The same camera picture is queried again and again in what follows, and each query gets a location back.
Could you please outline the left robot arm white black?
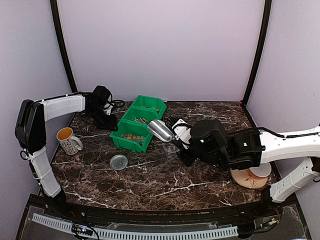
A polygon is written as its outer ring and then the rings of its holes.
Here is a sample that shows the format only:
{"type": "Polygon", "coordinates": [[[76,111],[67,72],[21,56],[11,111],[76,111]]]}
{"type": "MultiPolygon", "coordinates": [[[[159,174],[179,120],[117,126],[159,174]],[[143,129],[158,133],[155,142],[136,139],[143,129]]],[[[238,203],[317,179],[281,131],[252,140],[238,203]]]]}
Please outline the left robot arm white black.
{"type": "Polygon", "coordinates": [[[56,198],[64,194],[48,159],[46,123],[84,112],[96,128],[117,131],[118,118],[112,113],[114,108],[111,91],[101,85],[92,92],[75,92],[40,100],[25,99],[21,103],[14,134],[22,148],[20,157],[28,161],[44,195],[56,198]]]}

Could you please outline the green bin mixed candies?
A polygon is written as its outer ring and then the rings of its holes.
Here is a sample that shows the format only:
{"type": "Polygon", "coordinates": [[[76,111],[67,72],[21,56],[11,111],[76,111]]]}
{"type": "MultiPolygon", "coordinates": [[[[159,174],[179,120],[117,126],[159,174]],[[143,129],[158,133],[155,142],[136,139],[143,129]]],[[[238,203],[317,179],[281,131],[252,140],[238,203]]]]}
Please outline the green bin mixed candies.
{"type": "Polygon", "coordinates": [[[148,125],[153,120],[158,119],[160,119],[160,117],[154,110],[136,106],[130,107],[121,118],[121,120],[126,122],[134,122],[143,125],[148,125]]]}

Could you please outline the green bin colourful candies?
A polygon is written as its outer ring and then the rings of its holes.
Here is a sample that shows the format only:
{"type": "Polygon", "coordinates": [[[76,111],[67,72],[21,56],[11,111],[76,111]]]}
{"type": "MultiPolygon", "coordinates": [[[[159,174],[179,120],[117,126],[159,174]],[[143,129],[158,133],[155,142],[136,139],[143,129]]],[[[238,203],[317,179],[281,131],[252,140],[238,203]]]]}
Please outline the green bin colourful candies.
{"type": "Polygon", "coordinates": [[[146,124],[120,120],[117,126],[118,130],[109,135],[117,148],[127,149],[134,153],[146,153],[153,137],[146,124]]]}

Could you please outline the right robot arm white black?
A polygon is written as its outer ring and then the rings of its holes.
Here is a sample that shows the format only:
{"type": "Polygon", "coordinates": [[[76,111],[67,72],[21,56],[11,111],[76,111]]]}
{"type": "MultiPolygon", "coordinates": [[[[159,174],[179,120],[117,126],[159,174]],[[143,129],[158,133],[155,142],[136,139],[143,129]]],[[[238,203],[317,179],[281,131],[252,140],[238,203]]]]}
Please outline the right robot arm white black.
{"type": "Polygon", "coordinates": [[[275,203],[284,202],[291,194],[320,175],[320,128],[276,133],[264,127],[227,133],[217,120],[200,120],[194,125],[169,116],[166,127],[179,147],[178,158],[190,166],[198,160],[221,171],[246,170],[278,160],[303,158],[302,163],[286,177],[273,183],[255,205],[255,213],[266,217],[275,203]]]}

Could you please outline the clear plastic cup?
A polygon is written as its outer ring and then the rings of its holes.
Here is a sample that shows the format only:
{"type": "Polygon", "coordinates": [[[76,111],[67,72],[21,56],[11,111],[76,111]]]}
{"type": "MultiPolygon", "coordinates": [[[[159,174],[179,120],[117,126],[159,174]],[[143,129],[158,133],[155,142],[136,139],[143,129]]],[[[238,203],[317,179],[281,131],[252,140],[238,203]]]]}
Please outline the clear plastic cup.
{"type": "Polygon", "coordinates": [[[176,158],[177,153],[180,151],[180,149],[177,146],[170,142],[164,142],[162,146],[164,149],[164,154],[167,158],[176,158]]]}

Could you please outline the metal scoop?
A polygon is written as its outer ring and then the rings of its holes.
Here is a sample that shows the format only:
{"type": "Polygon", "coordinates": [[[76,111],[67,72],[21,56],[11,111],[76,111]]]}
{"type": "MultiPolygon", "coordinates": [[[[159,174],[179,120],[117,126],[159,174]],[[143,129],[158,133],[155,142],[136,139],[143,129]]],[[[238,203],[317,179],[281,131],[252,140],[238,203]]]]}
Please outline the metal scoop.
{"type": "Polygon", "coordinates": [[[166,126],[163,121],[159,119],[152,120],[147,125],[147,128],[150,133],[152,133],[155,137],[157,137],[164,143],[169,143],[174,139],[174,134],[172,133],[172,131],[166,126]]]}

